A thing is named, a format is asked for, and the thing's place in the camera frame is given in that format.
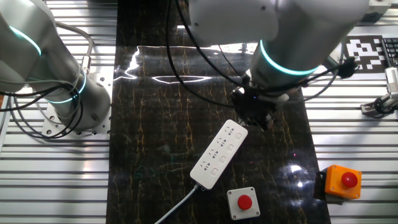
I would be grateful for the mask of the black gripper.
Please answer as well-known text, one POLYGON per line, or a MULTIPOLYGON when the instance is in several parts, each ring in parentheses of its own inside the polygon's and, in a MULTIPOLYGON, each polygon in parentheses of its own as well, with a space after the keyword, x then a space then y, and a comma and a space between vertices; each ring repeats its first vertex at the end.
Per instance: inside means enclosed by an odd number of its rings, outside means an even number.
POLYGON ((244 88, 235 88, 231 92, 231 99, 235 111, 241 118, 241 126, 259 126, 263 131, 272 129, 272 113, 276 111, 276 104, 261 99, 258 93, 244 88))

